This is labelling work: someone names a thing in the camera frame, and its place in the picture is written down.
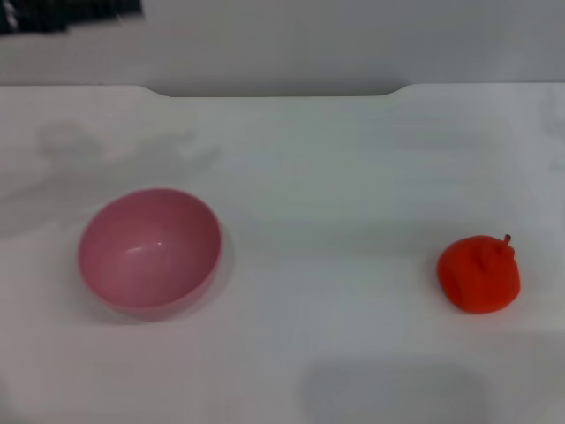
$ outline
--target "red fruit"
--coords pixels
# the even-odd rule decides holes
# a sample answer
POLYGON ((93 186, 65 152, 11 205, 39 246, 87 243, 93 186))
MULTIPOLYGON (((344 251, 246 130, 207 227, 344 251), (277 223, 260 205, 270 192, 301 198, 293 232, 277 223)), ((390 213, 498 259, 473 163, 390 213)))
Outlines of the red fruit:
POLYGON ((448 299, 470 314, 507 307, 520 292, 510 236, 475 236, 457 241, 438 260, 438 278, 448 299))

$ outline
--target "dark object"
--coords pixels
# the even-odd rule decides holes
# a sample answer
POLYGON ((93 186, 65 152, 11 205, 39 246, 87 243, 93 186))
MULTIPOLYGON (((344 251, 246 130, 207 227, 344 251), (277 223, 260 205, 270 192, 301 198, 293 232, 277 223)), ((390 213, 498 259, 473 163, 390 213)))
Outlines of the dark object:
POLYGON ((0 35, 64 32, 141 13, 141 0, 0 0, 0 35))

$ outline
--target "pink bowl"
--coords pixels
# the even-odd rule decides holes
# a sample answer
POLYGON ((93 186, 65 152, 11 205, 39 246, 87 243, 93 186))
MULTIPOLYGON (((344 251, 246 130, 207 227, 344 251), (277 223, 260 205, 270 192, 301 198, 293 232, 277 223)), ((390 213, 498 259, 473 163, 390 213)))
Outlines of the pink bowl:
POLYGON ((165 312, 206 290, 221 251, 220 224, 205 203, 150 189, 112 201, 94 217, 80 241, 79 268, 111 307, 165 312))

